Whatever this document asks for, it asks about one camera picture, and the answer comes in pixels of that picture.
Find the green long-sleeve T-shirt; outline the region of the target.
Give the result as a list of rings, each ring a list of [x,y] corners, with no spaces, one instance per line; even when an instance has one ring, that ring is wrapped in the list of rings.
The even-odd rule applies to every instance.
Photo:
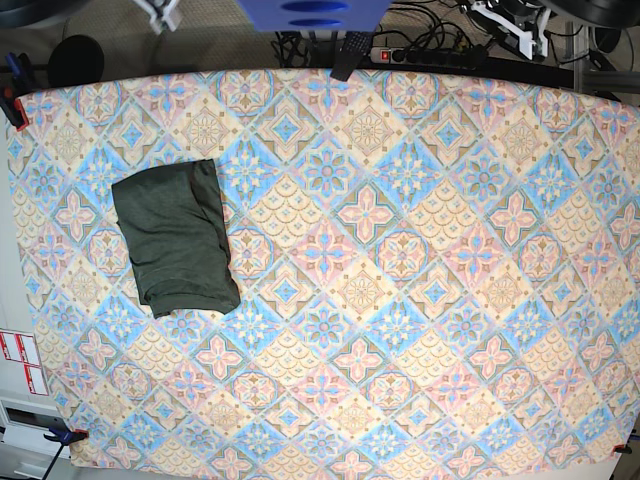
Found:
[[[154,317],[240,305],[213,160],[149,168],[111,191],[139,302]]]

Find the black round stool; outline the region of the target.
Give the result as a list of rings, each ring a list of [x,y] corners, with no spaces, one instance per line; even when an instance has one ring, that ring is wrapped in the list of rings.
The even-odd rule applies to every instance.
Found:
[[[105,56],[100,44],[86,35],[73,35],[60,42],[47,63],[52,88],[93,84],[104,73]]]

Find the white power strip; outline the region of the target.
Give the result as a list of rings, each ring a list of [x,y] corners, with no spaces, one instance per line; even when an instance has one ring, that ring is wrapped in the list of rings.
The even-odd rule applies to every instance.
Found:
[[[435,67],[465,67],[467,55],[464,53],[420,50],[417,48],[372,47],[369,58],[373,63],[384,65],[416,65]]]

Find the blue clamp top left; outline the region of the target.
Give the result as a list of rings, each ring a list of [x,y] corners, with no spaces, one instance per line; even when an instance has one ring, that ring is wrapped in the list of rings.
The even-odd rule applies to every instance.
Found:
[[[5,59],[11,74],[12,85],[1,87],[1,110],[9,123],[20,132],[29,124],[26,112],[19,99],[24,90],[25,71],[21,60],[14,53],[8,53]]]

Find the blue clamp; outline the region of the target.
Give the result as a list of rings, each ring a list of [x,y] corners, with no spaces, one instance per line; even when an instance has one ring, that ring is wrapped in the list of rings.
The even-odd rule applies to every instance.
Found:
[[[29,124],[26,112],[19,99],[24,90],[25,71],[21,60],[14,53],[8,53],[5,59],[11,74],[12,85],[1,87],[1,110],[9,123],[20,132]]]
[[[49,463],[42,479],[46,480],[49,477],[51,470],[60,457],[63,449],[70,445],[86,440],[89,437],[89,433],[85,430],[69,430],[68,428],[56,429],[49,428],[48,432],[43,435],[43,438],[49,442],[53,442],[59,445],[53,459]]]

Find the black remote control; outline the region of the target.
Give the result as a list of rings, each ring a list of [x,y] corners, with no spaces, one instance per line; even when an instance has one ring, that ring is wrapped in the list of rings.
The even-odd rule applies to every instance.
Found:
[[[336,54],[330,77],[340,82],[347,82],[362,59],[369,54],[372,38],[372,32],[347,32],[342,47]]]

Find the colourful patterned tablecloth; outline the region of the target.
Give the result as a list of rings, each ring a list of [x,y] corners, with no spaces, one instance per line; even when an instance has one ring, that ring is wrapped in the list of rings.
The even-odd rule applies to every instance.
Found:
[[[74,464],[206,479],[482,479],[614,456],[639,414],[639,111],[324,70],[45,91],[6,128]],[[156,319],[111,187],[213,159],[241,301]]]

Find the red white labels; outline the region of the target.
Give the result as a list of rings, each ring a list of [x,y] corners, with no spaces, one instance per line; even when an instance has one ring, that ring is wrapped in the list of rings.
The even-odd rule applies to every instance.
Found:
[[[33,334],[2,330],[1,366],[22,374],[31,395],[49,395]]]

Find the orange clamp bottom right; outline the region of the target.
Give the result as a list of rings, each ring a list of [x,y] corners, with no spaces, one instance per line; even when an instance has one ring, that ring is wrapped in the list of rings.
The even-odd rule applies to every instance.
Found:
[[[614,447],[614,452],[619,454],[632,454],[633,450],[630,445],[616,445]]]

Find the blue clamp bottom left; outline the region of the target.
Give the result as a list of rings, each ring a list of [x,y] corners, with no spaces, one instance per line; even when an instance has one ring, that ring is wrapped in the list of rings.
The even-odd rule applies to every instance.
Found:
[[[43,438],[49,442],[53,442],[59,445],[53,459],[49,463],[42,479],[46,480],[49,477],[51,470],[60,457],[63,449],[70,445],[86,440],[89,437],[89,433],[85,430],[69,430],[68,428],[56,429],[49,428],[48,432],[43,435]]]

